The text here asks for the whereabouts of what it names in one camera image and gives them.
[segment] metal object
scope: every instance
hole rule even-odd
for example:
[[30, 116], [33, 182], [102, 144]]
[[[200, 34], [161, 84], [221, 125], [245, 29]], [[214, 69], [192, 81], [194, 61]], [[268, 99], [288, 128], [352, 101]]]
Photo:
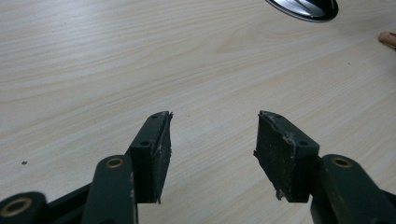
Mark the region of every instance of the metal object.
[[91, 184], [47, 203], [26, 192], [0, 202], [0, 223], [138, 223], [137, 204], [160, 202], [171, 156], [167, 111], [151, 115], [125, 155], [103, 159]]
[[335, 0], [266, 0], [278, 10], [303, 21], [330, 21], [338, 14]]
[[319, 145], [284, 117], [259, 114], [254, 155], [276, 197], [306, 203], [315, 223], [396, 223], [396, 196], [381, 190], [361, 166], [340, 155], [318, 156]]

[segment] wood grain surface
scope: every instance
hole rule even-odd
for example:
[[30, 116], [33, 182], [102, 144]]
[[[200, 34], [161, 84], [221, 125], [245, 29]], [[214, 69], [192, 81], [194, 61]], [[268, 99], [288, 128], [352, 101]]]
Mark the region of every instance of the wood grain surface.
[[311, 23], [264, 0], [2, 1], [0, 200], [91, 182], [164, 110], [163, 203], [139, 205], [140, 223], [312, 223], [252, 155], [260, 110], [396, 193], [396, 51], [377, 40], [396, 2], [338, 4]]

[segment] screw hole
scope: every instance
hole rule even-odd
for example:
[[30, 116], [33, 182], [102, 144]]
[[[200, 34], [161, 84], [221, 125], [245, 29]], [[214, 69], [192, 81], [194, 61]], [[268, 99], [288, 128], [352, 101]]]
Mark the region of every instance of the screw hole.
[[28, 209], [32, 205], [32, 199], [30, 198], [19, 198], [8, 203], [1, 210], [0, 215], [2, 217], [14, 217], [24, 210]]

